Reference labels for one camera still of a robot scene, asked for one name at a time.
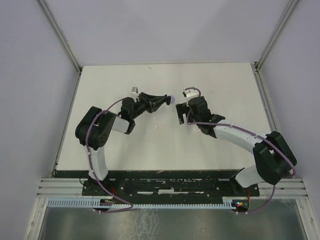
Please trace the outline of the purple earbud charging case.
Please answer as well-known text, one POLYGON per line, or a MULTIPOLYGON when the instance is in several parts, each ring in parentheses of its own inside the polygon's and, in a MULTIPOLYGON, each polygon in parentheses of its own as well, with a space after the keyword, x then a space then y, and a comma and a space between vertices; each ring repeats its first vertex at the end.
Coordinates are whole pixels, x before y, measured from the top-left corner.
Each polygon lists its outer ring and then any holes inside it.
POLYGON ((172 95, 170 95, 169 97, 170 97, 170 104, 173 104, 175 102, 175 97, 172 95))

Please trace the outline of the black round charging case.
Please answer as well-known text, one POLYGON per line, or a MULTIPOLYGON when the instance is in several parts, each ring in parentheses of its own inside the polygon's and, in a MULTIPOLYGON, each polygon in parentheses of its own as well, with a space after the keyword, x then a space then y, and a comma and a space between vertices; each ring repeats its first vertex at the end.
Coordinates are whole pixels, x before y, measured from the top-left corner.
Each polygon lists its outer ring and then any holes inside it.
POLYGON ((171 100, 172 100, 172 97, 170 95, 168 95, 167 98, 166 98, 166 104, 170 105, 171 104, 171 100))

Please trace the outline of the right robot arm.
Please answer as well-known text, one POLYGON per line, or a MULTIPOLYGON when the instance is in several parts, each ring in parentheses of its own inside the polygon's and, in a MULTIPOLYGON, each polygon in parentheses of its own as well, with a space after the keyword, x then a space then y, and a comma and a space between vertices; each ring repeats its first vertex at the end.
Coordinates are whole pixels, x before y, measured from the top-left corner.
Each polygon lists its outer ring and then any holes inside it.
POLYGON ((278 131, 256 133, 237 126, 224 116, 211 113, 203 96, 175 107, 180 124, 196 125, 203 134, 228 141, 253 155, 254 165, 238 171, 229 183, 234 195, 240 196, 248 187, 262 182, 276 185, 296 174, 297 159, 278 131))

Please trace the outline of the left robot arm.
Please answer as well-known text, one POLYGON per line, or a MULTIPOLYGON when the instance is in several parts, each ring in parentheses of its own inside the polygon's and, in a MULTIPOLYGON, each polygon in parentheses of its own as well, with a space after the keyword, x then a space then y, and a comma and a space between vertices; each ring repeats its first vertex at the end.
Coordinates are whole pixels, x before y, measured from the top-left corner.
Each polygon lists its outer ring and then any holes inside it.
POLYGON ((125 97, 119 102, 121 103, 119 113, 92 106, 75 129, 75 137, 87 152, 89 176, 96 180, 93 189, 99 195, 106 195, 111 189, 111 183, 105 179, 109 174, 105 144, 110 133, 116 131, 129 135, 136 125, 137 117, 144 112, 152 114, 163 104, 170 105, 173 97, 141 92, 136 95, 136 98, 125 97))

